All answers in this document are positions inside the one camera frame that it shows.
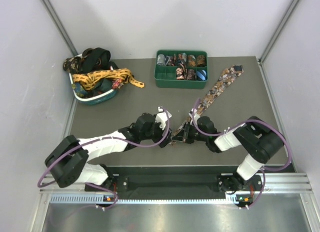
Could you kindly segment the grey rolled tie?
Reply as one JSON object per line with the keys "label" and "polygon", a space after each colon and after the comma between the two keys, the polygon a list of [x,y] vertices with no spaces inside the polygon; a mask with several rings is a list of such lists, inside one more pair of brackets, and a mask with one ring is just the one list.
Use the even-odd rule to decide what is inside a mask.
{"label": "grey rolled tie", "polygon": [[158,66],[165,66],[166,65],[166,57],[164,54],[158,54],[156,64]]}

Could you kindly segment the white teal basket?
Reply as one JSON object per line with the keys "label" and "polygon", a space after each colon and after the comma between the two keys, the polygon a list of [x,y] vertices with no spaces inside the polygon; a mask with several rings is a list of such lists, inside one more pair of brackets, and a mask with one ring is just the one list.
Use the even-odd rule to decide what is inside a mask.
{"label": "white teal basket", "polygon": [[[81,63],[82,63],[83,61],[82,54],[79,54],[75,57],[81,57]],[[71,84],[74,83],[72,79],[73,74],[71,73],[68,73],[68,74],[69,74],[69,79]],[[79,102],[82,102],[86,105],[95,105],[95,104],[104,102],[114,97],[117,93],[116,90],[112,89],[113,81],[114,79],[101,79],[92,90],[88,90],[88,96],[86,98],[78,97],[73,91],[74,96]]]}

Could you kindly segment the teal floral rolled tie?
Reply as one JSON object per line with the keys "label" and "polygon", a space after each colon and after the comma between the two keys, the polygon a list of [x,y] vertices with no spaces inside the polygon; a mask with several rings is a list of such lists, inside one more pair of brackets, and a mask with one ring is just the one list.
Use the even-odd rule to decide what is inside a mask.
{"label": "teal floral rolled tie", "polygon": [[187,64],[187,54],[186,53],[179,53],[176,58],[176,64],[177,64],[177,66],[184,66],[185,67]]}

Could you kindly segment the yellow patterned tie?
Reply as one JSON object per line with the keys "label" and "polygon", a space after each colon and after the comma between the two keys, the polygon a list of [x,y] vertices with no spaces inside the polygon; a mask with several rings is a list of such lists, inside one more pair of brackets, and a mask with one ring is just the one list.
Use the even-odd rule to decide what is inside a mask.
{"label": "yellow patterned tie", "polygon": [[79,82],[85,90],[92,90],[101,79],[121,79],[124,84],[131,83],[132,85],[143,88],[145,84],[136,80],[127,68],[116,70],[98,70],[87,74],[73,74],[74,82]]}

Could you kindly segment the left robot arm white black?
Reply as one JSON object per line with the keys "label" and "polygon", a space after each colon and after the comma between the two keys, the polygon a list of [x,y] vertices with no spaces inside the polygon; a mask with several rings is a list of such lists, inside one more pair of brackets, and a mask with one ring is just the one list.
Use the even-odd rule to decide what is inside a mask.
{"label": "left robot arm white black", "polygon": [[151,140],[151,147],[165,147],[170,142],[170,112],[160,109],[155,115],[143,113],[136,122],[111,134],[78,139],[65,137],[44,161],[60,188],[74,183],[92,184],[96,189],[108,190],[116,182],[104,165],[89,164],[90,160],[142,147],[141,142]]}

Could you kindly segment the left aluminium frame post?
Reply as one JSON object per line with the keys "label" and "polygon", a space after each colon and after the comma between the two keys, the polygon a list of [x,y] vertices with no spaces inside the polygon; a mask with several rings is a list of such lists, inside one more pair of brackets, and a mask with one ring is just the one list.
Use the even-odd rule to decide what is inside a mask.
{"label": "left aluminium frame post", "polygon": [[55,8],[53,7],[50,0],[40,0],[45,7],[45,10],[49,14],[50,18],[52,19],[54,25],[56,26],[58,32],[60,33],[61,37],[63,38],[66,46],[70,50],[70,52],[75,56],[78,54],[67,30],[65,29],[59,15],[57,14]]}

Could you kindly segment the red patterned tie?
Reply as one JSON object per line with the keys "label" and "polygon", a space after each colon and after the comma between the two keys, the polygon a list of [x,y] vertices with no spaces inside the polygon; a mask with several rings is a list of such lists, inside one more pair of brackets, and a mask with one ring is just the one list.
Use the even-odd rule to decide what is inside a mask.
{"label": "red patterned tie", "polygon": [[123,84],[124,84],[123,79],[120,79],[120,78],[115,79],[112,84],[112,89],[114,90],[120,89],[123,86]]}

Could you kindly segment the aluminium front rail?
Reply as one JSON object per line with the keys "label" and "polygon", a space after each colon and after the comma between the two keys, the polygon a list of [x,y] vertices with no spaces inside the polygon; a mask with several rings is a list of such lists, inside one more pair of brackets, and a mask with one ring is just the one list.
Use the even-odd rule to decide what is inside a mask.
{"label": "aluminium front rail", "polygon": [[[264,173],[263,193],[312,193],[313,189],[305,173]],[[40,191],[83,192],[84,183],[74,183],[66,188],[59,188],[54,183],[41,187]]]}

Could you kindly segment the right aluminium frame post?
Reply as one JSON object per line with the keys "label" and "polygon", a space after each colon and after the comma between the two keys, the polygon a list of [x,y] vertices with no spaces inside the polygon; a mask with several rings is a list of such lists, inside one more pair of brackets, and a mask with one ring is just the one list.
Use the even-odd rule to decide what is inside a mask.
{"label": "right aluminium frame post", "polygon": [[257,60],[259,65],[262,65],[263,62],[267,59],[269,53],[271,52],[274,45],[278,41],[280,35],[282,34],[287,23],[289,22],[290,18],[292,17],[293,13],[295,12],[300,1],[301,0],[291,0],[290,1],[289,6],[286,8],[285,13],[283,14],[282,18],[280,19],[280,22],[278,23],[275,31],[273,32],[270,40],[268,41],[267,46],[263,50],[262,55]]}

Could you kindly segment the aluminium frame post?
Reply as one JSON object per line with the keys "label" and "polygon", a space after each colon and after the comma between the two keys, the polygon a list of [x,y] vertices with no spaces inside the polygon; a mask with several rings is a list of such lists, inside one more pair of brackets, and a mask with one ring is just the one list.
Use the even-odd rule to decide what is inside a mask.
{"label": "aluminium frame post", "polygon": [[65,29],[59,15],[57,14],[55,8],[53,7],[50,0],[40,0],[45,7],[45,10],[49,14],[50,18],[52,19],[54,25],[56,26],[58,32],[60,33],[61,37],[63,38],[66,46],[70,50],[70,52],[75,56],[78,54],[67,30]]}
{"label": "aluminium frame post", "polygon": [[289,22],[290,18],[292,17],[293,13],[295,12],[300,1],[301,0],[291,0],[290,1],[289,6],[286,8],[285,13],[283,14],[282,18],[280,19],[280,22],[278,23],[275,31],[273,32],[270,40],[268,41],[267,46],[263,50],[262,55],[257,60],[259,65],[262,65],[263,62],[267,59],[269,53],[271,52],[274,45],[278,41],[280,35],[282,34],[287,23]]}

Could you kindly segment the pink floral rolled tie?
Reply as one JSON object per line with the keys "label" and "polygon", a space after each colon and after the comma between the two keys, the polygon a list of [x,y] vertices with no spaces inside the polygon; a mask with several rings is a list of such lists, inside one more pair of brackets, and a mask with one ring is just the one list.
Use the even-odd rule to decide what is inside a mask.
{"label": "pink floral rolled tie", "polygon": [[175,70],[176,79],[177,80],[185,80],[186,79],[186,68],[179,66]]}

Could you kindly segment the brown floral tie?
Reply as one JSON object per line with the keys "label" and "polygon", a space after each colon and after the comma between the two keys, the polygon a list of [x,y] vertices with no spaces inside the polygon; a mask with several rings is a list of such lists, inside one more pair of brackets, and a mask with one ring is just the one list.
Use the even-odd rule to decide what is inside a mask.
{"label": "brown floral tie", "polygon": [[[228,69],[224,69],[219,76],[217,82],[210,88],[206,95],[196,101],[195,107],[197,113],[201,116],[209,106],[230,86],[239,76],[244,73],[242,65],[232,65]],[[192,124],[193,120],[188,116],[188,118],[182,123],[182,125],[176,130],[172,136],[176,136],[183,132],[183,127],[185,124]],[[175,145],[177,142],[172,141],[171,145]]]}

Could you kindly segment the green patterned tie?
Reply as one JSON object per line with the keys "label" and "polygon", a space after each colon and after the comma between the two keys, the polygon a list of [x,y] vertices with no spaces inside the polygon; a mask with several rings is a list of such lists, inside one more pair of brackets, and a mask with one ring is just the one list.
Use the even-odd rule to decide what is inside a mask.
{"label": "green patterned tie", "polygon": [[71,87],[78,97],[86,98],[88,96],[88,91],[83,88],[80,82],[72,83]]}

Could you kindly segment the dark brown rolled tie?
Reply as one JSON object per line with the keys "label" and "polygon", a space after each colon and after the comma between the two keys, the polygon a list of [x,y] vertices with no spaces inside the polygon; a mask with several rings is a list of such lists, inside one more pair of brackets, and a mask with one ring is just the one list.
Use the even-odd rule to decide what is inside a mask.
{"label": "dark brown rolled tie", "polygon": [[196,58],[196,66],[197,67],[206,67],[207,61],[205,55],[198,55]]}

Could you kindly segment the blue striped rolled tie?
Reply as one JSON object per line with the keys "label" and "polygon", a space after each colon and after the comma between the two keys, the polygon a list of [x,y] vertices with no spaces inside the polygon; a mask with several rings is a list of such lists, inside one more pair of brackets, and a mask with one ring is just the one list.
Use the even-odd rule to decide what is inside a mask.
{"label": "blue striped rolled tie", "polygon": [[206,81],[207,80],[207,71],[204,69],[200,69],[196,71],[196,79],[198,81]]}

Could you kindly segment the brown pink rolled tie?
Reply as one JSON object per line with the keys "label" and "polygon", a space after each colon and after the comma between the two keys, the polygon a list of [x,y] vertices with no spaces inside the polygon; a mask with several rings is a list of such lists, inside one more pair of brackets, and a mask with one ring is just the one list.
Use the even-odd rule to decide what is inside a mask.
{"label": "brown pink rolled tie", "polygon": [[196,79],[196,72],[194,69],[188,69],[186,72],[186,79],[194,81]]}

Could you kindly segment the dark floral tie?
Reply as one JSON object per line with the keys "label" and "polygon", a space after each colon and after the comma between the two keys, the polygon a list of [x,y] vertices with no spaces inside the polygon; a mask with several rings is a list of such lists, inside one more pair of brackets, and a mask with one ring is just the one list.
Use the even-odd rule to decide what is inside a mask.
{"label": "dark floral tie", "polygon": [[77,74],[80,69],[81,65],[81,57],[72,57],[67,58],[62,65],[62,68],[64,71],[71,73],[71,74]]}

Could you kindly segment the dark red rolled tie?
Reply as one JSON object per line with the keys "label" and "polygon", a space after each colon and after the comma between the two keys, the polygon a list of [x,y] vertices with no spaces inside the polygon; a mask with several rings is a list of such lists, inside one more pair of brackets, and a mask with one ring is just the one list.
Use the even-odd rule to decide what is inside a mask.
{"label": "dark red rolled tie", "polygon": [[165,65],[166,66],[175,66],[176,65],[176,54],[173,55],[166,55],[165,57]]}

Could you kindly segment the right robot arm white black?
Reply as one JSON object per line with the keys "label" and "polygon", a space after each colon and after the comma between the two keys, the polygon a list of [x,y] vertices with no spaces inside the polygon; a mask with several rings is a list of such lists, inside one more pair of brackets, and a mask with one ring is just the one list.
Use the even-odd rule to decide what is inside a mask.
{"label": "right robot arm white black", "polygon": [[213,153],[222,153],[242,146],[247,151],[244,161],[236,171],[219,182],[220,190],[236,192],[252,183],[252,177],[285,145],[284,138],[277,130],[252,116],[245,123],[219,133],[207,117],[187,122],[182,130],[172,137],[174,142],[192,144],[203,141]]}

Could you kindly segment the green compartment tray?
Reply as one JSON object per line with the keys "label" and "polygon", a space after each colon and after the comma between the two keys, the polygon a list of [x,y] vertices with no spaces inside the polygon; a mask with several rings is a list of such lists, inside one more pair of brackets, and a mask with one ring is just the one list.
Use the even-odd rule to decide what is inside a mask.
{"label": "green compartment tray", "polygon": [[158,50],[154,78],[160,88],[203,89],[209,78],[208,54],[197,50]]}

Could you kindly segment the black tie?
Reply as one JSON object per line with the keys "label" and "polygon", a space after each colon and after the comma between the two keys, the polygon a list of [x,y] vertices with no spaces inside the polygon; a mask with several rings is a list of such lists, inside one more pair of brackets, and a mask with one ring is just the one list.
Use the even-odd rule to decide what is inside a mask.
{"label": "black tie", "polygon": [[79,69],[81,74],[87,74],[93,71],[119,69],[117,64],[111,61],[111,53],[103,48],[86,49],[82,53],[82,63]]}

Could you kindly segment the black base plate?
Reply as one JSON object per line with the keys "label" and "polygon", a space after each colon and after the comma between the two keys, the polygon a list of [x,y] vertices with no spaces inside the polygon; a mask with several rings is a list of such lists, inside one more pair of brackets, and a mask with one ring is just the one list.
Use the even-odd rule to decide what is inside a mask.
{"label": "black base plate", "polygon": [[258,194],[262,179],[254,175],[236,192],[220,190],[220,181],[232,175],[236,166],[111,166],[116,182],[110,190],[120,199],[216,199],[226,194]]}

